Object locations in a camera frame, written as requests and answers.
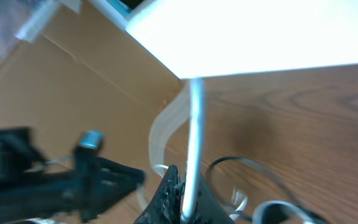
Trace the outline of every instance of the wooden surface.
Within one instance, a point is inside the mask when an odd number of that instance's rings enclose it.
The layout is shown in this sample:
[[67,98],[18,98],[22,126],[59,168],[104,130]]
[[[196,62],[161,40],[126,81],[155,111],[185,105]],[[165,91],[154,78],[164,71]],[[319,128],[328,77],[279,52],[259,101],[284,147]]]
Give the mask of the wooden surface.
[[[249,157],[331,222],[358,223],[358,65],[210,78],[206,86],[205,167],[222,156]],[[183,127],[170,141],[182,157],[186,135]],[[218,187],[231,179],[246,192],[248,212],[286,199],[236,162],[216,173],[225,180]]]

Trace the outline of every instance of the black cable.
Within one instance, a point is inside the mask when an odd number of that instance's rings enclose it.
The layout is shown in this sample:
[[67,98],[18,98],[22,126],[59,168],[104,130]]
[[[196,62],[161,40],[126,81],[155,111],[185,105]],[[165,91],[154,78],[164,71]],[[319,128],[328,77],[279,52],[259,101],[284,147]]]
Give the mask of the black cable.
[[273,181],[275,184],[277,184],[283,191],[284,193],[287,195],[287,197],[292,201],[292,203],[298,207],[303,208],[303,206],[301,205],[300,200],[298,199],[297,196],[295,196],[295,194],[288,189],[288,187],[270,170],[268,170],[266,167],[264,167],[263,165],[259,164],[258,162],[255,162],[251,159],[248,159],[246,157],[241,157],[241,156],[226,156],[226,157],[222,157],[220,159],[215,160],[214,162],[211,163],[211,165],[209,165],[208,170],[206,171],[206,181],[209,184],[209,187],[212,190],[212,193],[215,195],[215,197],[217,198],[218,202],[220,204],[222,204],[222,206],[229,212],[233,213],[233,214],[238,214],[242,219],[247,220],[249,222],[252,222],[252,217],[248,214],[245,214],[242,211],[236,211],[236,209],[232,206],[231,203],[226,202],[216,191],[216,189],[213,187],[213,184],[211,183],[211,173],[212,170],[214,168],[215,165],[219,164],[220,162],[223,161],[228,161],[228,160],[238,160],[239,162],[250,166],[256,170],[258,170],[259,172],[263,173],[264,175],[266,175],[271,181]]

